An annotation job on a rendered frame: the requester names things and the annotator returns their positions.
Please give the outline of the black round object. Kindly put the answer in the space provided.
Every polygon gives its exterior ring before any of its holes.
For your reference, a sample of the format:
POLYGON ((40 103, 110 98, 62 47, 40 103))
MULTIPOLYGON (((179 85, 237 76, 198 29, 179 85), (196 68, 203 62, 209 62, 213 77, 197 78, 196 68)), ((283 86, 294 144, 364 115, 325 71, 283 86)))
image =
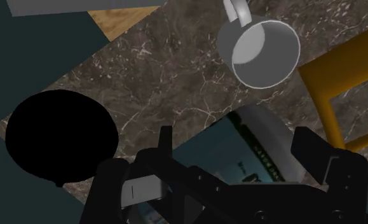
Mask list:
POLYGON ((112 158, 119 134, 103 105, 71 90, 47 90, 22 101, 5 133, 10 157, 25 172, 57 187, 95 175, 112 158))

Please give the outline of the teal book with grey spine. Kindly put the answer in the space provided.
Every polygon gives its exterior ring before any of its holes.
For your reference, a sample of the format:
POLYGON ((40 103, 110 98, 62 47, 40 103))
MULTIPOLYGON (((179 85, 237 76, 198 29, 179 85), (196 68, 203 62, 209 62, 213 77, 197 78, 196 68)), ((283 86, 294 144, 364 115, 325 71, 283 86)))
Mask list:
POLYGON ((298 182, 304 167, 290 152, 293 133, 271 110, 249 104, 223 116, 173 151, 227 184, 298 182))

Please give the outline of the grey mug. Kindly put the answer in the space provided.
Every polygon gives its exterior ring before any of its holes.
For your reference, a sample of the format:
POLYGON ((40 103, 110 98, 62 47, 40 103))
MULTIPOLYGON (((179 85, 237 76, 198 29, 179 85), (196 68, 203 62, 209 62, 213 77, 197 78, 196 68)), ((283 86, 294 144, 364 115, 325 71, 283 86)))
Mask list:
POLYGON ((223 0, 228 21, 217 51, 236 78, 254 89, 274 87, 295 70, 301 54, 296 31, 285 22, 251 14, 246 0, 223 0))

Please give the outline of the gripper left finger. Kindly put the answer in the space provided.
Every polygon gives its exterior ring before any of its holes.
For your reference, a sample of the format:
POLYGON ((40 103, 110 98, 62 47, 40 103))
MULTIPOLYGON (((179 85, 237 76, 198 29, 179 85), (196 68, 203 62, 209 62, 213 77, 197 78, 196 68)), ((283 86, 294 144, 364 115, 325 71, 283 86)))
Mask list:
POLYGON ((165 196, 148 203, 169 224, 222 224, 217 198, 205 185, 206 179, 219 179, 197 166, 183 166, 171 153, 172 127, 163 126, 158 147, 140 150, 134 163, 120 158, 101 162, 79 224, 127 224, 121 208, 123 184, 139 174, 153 174, 168 185, 165 196))

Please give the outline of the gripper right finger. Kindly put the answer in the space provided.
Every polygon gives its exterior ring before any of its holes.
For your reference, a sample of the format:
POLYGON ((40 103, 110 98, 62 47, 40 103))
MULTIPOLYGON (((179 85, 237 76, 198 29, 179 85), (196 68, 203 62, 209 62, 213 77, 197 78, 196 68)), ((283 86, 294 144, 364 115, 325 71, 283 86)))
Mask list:
POLYGON ((368 224, 368 161, 335 148, 307 127, 296 127, 291 154, 319 185, 327 185, 320 206, 325 224, 368 224))

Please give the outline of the yellow chair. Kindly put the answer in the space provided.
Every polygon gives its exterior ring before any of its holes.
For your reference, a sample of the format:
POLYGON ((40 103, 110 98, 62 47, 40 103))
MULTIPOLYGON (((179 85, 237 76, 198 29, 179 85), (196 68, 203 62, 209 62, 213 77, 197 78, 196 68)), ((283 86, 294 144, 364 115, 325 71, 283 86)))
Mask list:
POLYGON ((327 141, 353 152, 368 146, 368 134, 345 143, 330 100, 368 80, 368 30, 298 67, 317 109, 327 141))

